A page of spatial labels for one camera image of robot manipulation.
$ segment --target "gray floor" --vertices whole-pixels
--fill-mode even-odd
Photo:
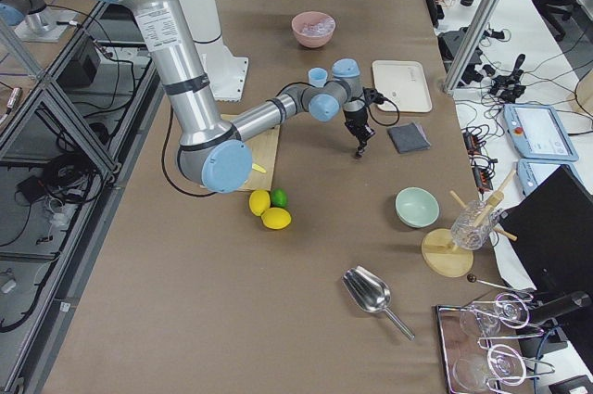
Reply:
[[[593,22],[582,9],[576,9],[573,17],[568,21],[561,21],[559,18],[559,22],[566,30],[566,36],[558,45],[565,52],[568,62],[576,69],[577,76],[579,78],[583,77],[593,67],[593,49],[591,49]],[[550,31],[552,34],[556,34],[556,31],[551,27]]]

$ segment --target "tablet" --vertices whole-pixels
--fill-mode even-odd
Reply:
[[[546,159],[519,159],[517,162],[517,176],[525,196],[529,196],[538,185],[546,181],[561,165],[567,166],[571,172],[582,182],[571,162]]]
[[[553,107],[507,104],[503,117],[515,148],[524,158],[578,160],[573,143]]]

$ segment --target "scoop handle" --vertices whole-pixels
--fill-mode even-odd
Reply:
[[[404,324],[404,322],[399,320],[397,315],[391,312],[390,309],[386,308],[385,313],[387,314],[387,317],[389,317],[389,320],[391,320],[394,325],[397,326],[397,328],[403,333],[404,336],[408,338],[409,341],[412,341],[414,337],[416,337],[414,333],[411,332],[411,330]]]

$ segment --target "black monitor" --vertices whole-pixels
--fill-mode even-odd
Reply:
[[[500,224],[517,235],[519,260],[543,297],[582,290],[593,298],[593,196],[560,166]],[[558,318],[562,330],[593,371],[593,307]]]

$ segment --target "power adapter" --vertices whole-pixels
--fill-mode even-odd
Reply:
[[[19,192],[27,199],[29,204],[38,201],[45,196],[44,185],[37,176],[29,176],[17,184]]]

